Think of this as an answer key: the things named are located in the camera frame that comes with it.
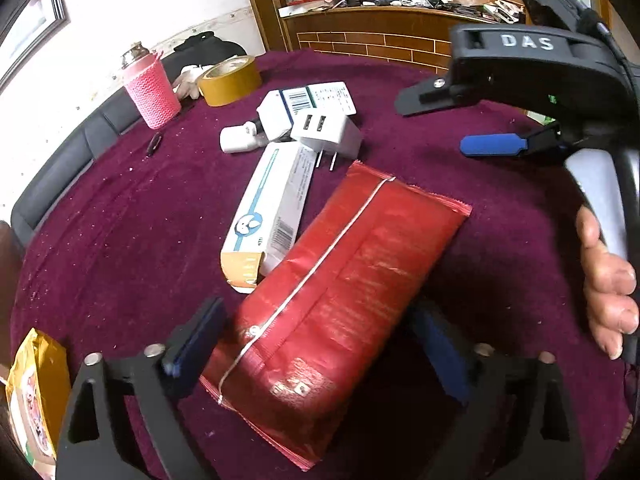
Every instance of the velvet tablecloth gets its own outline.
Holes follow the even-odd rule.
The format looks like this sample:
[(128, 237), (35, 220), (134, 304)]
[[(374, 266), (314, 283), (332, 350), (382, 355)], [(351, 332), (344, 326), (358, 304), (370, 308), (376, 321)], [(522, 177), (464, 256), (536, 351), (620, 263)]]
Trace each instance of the velvet tablecloth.
[[(207, 296), (223, 296), (234, 311), (242, 295), (223, 279), (220, 248), (260, 151), (225, 155), (220, 129), (253, 119), (269, 90), (343, 80), (358, 109), (366, 164), (474, 208), (425, 293), (471, 341), (509, 354), (556, 354), (594, 478), (628, 410), (623, 365), (610, 362), (586, 329), (574, 228), (580, 196), (559, 166), (472, 160), (458, 149), (468, 134), (533, 124), (489, 103), (401, 118), (396, 94), (429, 73), (398, 64), (310, 51), (273, 52), (258, 64), (264, 85), (251, 96), (223, 108), (200, 100), (167, 127), (151, 158), (152, 133), (138, 124), (79, 179), (29, 248), (12, 317), (14, 351), (35, 326), (68, 349), (74, 375), (89, 352), (130, 356), (164, 341)], [(339, 161), (330, 173), (326, 161), (316, 170), (302, 228), (348, 165)], [(308, 473), (200, 385), (179, 408), (223, 480), (413, 480), (459, 410), (404, 328), (357, 390), (327, 457)], [(148, 467), (162, 477), (139, 414), (133, 419)]]

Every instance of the red package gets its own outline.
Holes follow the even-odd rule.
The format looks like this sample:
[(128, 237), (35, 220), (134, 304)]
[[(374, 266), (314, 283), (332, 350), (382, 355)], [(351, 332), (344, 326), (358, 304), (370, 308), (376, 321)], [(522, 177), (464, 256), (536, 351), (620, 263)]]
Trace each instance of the red package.
[(202, 383), (308, 470), (470, 213), (354, 162), (286, 259), (242, 302)]

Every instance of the brick pattern panel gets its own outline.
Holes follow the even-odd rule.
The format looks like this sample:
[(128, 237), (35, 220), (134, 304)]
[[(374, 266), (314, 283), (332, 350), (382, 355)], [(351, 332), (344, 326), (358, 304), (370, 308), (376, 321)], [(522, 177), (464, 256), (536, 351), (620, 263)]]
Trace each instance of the brick pattern panel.
[(437, 74), (446, 74), (450, 43), (435, 38), (373, 32), (299, 32), (300, 48), (348, 56), (368, 56), (401, 62)]

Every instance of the metal bottle lid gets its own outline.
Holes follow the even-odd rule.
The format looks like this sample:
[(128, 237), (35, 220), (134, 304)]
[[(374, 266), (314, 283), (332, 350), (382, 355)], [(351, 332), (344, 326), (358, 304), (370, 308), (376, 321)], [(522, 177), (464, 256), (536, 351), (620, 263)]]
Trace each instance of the metal bottle lid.
[(134, 43), (131, 45), (129, 50), (122, 54), (122, 67), (126, 68), (135, 61), (145, 57), (147, 54), (150, 54), (149, 50), (143, 47), (140, 41)]

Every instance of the fingernail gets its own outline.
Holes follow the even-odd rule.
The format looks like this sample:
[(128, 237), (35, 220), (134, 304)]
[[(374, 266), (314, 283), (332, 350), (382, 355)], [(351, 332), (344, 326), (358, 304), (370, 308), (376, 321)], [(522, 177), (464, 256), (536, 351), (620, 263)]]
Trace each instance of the fingernail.
[(620, 330), (625, 334), (632, 334), (638, 329), (638, 314), (630, 310), (620, 313)]
[(612, 361), (615, 361), (621, 355), (622, 355), (622, 346), (618, 345), (618, 348), (616, 349), (616, 351), (613, 352), (613, 354), (609, 354), (609, 359), (611, 359)]
[(631, 294), (636, 288), (636, 276), (630, 270), (619, 270), (613, 279), (619, 294)]

